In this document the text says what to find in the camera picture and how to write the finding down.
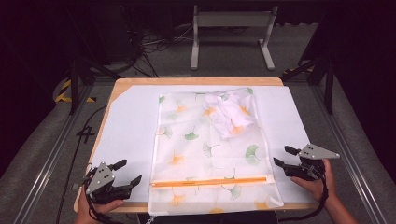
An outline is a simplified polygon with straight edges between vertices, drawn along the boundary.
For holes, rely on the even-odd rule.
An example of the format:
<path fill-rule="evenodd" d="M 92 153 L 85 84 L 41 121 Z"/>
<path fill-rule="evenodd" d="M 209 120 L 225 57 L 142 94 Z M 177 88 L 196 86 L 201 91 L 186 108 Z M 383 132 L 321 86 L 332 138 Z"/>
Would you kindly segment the aluminium rail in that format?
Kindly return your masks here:
<path fill-rule="evenodd" d="M 353 157 L 345 137 L 342 135 L 341 129 L 338 126 L 333 115 L 330 115 L 327 107 L 324 104 L 324 96 L 320 91 L 319 87 L 312 87 L 311 91 L 314 94 L 316 101 L 319 104 L 320 110 L 324 115 L 333 136 L 339 146 L 339 153 L 342 161 L 346 165 L 346 169 L 351 177 L 351 180 L 360 195 L 360 198 L 364 204 L 364 207 L 374 224 L 389 224 L 384 214 L 382 213 L 374 194 L 368 186 L 368 183 L 363 176 L 361 169 L 359 168 L 355 158 Z"/>
<path fill-rule="evenodd" d="M 72 114 L 66 117 L 64 126 L 62 127 L 62 130 L 58 135 L 47 159 L 43 163 L 41 170 L 36 176 L 35 183 L 30 188 L 29 194 L 26 197 L 19 213 L 16 215 L 13 224 L 27 224 L 28 220 L 30 219 L 38 203 L 38 200 L 47 186 L 53 170 L 55 169 L 55 166 L 62 155 L 66 139 L 75 125 L 78 115 L 91 92 L 92 86 L 84 86 L 82 88 L 80 96 L 78 97 L 79 104 L 77 105 L 77 108 Z"/>

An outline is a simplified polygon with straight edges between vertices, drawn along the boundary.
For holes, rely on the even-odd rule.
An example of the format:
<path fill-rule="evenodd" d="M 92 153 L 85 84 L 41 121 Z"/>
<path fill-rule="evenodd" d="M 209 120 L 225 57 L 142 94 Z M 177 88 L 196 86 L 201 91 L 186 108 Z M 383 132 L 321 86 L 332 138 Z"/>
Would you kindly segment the white garment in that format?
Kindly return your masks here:
<path fill-rule="evenodd" d="M 209 117 L 222 139 L 239 136 L 259 126 L 251 88 L 209 92 L 204 96 L 203 108 L 203 115 Z"/>

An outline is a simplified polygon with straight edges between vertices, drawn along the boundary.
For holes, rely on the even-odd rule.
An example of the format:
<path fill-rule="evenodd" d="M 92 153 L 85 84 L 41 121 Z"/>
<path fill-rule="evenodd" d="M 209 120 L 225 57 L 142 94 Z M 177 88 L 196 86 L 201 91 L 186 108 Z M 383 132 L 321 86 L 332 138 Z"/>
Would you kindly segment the white paper sheet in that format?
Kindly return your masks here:
<path fill-rule="evenodd" d="M 115 173 L 115 184 L 124 185 L 137 176 L 140 184 L 132 191 L 131 203 L 149 200 L 149 178 L 159 95 L 168 92 L 227 91 L 227 86 L 209 85 L 134 85 L 116 97 L 107 108 L 108 115 L 92 151 L 91 163 L 98 165 L 126 160 Z M 305 147 L 310 140 L 287 87 L 254 86 L 258 117 L 266 137 L 270 158 L 295 164 L 299 159 L 285 152 L 285 146 Z"/>

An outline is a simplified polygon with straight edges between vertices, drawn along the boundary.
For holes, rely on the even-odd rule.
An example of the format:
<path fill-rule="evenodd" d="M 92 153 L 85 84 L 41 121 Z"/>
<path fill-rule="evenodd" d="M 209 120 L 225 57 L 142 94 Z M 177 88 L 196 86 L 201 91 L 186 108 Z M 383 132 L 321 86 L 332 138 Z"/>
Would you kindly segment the person's right hand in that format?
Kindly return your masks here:
<path fill-rule="evenodd" d="M 336 187 L 335 187 L 335 180 L 332 172 L 332 167 L 328 159 L 323 159 L 322 161 L 325 166 L 326 185 L 329 195 L 328 199 L 326 200 L 326 203 L 334 202 L 337 199 L 337 195 L 336 195 Z M 307 189 L 317 202 L 320 201 L 324 187 L 324 184 L 322 183 L 321 180 L 306 181 L 296 176 L 293 176 L 290 180 L 295 184 L 297 184 L 298 186 Z"/>

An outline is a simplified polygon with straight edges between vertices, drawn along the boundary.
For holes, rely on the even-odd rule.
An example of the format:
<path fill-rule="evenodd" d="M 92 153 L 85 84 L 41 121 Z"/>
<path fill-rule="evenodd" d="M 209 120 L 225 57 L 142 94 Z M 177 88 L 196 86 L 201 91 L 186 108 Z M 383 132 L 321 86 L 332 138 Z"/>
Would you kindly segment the leaf print mesh laundry bag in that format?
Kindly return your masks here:
<path fill-rule="evenodd" d="M 203 115 L 207 93 L 159 97 L 149 213 L 218 214 L 283 206 L 258 114 L 258 127 L 222 139 Z"/>

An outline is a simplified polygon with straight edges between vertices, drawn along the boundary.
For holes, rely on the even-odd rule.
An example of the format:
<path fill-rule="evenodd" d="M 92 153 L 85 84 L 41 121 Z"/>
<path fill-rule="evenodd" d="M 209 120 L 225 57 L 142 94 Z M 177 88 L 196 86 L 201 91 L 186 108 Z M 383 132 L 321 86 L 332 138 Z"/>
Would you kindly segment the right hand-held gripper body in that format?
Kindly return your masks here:
<path fill-rule="evenodd" d="M 306 145 L 296 156 L 299 157 L 300 163 L 298 165 L 285 164 L 284 173 L 286 176 L 296 176 L 307 181 L 320 180 L 323 177 L 325 174 L 323 159 L 340 158 L 339 153 L 313 144 Z"/>

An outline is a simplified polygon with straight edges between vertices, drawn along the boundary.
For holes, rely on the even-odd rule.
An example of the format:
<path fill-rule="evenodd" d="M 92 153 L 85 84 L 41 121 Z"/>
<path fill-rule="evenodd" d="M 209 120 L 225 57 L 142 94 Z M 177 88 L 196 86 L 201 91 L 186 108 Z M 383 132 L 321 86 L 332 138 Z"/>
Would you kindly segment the person's left hand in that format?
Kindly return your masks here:
<path fill-rule="evenodd" d="M 121 205 L 123 205 L 123 200 L 115 200 L 107 204 L 94 204 L 93 208 L 98 213 L 107 214 Z M 75 218 L 75 224 L 99 224 L 96 220 L 95 214 L 90 212 L 90 206 L 86 199 L 85 189 L 81 190 L 78 199 L 78 211 Z"/>

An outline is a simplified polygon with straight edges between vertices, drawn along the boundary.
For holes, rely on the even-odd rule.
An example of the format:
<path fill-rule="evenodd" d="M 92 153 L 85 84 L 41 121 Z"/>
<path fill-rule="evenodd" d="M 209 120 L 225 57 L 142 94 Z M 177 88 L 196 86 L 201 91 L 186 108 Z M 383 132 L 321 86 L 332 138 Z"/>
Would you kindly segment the white metal stand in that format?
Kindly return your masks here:
<path fill-rule="evenodd" d="M 258 40 L 267 69 L 275 70 L 268 43 L 276 21 L 278 6 L 266 11 L 200 11 L 194 6 L 191 48 L 191 70 L 198 69 L 200 27 L 262 27 L 264 36 Z"/>

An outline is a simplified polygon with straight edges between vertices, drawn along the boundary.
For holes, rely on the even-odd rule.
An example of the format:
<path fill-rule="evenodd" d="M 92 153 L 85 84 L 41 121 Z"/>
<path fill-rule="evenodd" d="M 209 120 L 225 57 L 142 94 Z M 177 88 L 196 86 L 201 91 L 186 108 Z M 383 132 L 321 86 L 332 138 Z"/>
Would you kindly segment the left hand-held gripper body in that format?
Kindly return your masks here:
<path fill-rule="evenodd" d="M 126 200 L 130 198 L 132 189 L 127 185 L 114 187 L 114 171 L 108 168 L 105 162 L 101 162 L 98 167 L 94 168 L 88 174 L 89 184 L 86 187 L 85 194 L 96 204 L 107 204 L 115 200 Z"/>

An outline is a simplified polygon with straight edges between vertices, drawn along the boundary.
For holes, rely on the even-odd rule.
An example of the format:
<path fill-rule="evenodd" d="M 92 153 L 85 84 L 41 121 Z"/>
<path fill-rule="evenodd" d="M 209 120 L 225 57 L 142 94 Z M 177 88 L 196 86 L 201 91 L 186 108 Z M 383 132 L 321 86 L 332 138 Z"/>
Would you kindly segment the black metal stand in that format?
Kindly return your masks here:
<path fill-rule="evenodd" d="M 91 70 L 91 67 L 98 70 L 100 73 L 105 76 L 112 77 L 114 79 L 120 79 L 120 75 L 116 74 L 113 71 L 105 68 L 104 66 L 95 63 L 87 58 L 79 57 L 73 60 L 70 63 L 70 80 L 71 80 L 71 99 L 72 105 L 70 109 L 70 114 L 73 115 L 80 103 L 80 96 L 78 90 L 78 81 L 81 79 L 86 85 L 91 86 L 94 82 L 94 74 Z"/>
<path fill-rule="evenodd" d="M 295 69 L 286 70 L 281 76 L 283 82 L 296 77 L 308 69 L 312 69 L 312 72 L 307 78 L 307 83 L 310 86 L 317 86 L 320 81 L 325 78 L 325 90 L 324 90 L 324 105 L 327 112 L 332 114 L 332 88 L 334 80 L 334 70 L 332 64 L 332 57 L 320 57 L 314 60 L 308 61 L 301 64 Z"/>

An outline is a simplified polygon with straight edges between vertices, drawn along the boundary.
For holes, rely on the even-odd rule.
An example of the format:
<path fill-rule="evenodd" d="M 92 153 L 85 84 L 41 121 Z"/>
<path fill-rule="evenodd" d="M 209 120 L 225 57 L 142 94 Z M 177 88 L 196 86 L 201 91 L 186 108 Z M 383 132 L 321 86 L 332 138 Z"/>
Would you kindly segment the yellow black hazard tape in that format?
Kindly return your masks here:
<path fill-rule="evenodd" d="M 71 86 L 71 79 L 67 78 L 64 82 L 64 84 L 62 85 L 60 92 L 58 93 L 58 95 L 55 97 L 55 102 L 67 102 L 67 103 L 71 103 L 72 102 L 72 98 L 71 97 L 67 97 L 66 96 L 66 92 L 68 90 L 68 88 Z"/>

